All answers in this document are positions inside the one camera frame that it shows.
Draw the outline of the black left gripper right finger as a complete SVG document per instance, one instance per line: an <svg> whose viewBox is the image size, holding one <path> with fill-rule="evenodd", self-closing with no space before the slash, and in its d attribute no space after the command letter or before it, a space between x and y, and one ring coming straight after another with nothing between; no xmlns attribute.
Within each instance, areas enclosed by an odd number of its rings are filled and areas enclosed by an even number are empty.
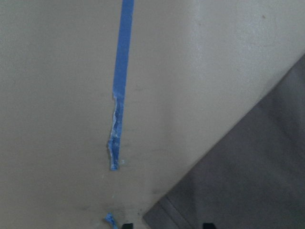
<svg viewBox="0 0 305 229"><path fill-rule="evenodd" d="M214 229L213 223L203 223L203 229Z"/></svg>

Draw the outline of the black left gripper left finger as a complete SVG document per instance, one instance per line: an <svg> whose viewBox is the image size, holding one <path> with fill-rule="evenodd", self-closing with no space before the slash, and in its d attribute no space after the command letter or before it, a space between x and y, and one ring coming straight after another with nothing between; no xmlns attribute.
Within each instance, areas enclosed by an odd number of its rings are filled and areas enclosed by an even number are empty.
<svg viewBox="0 0 305 229"><path fill-rule="evenodd" d="M122 225L122 229L133 229L132 223L125 223Z"/></svg>

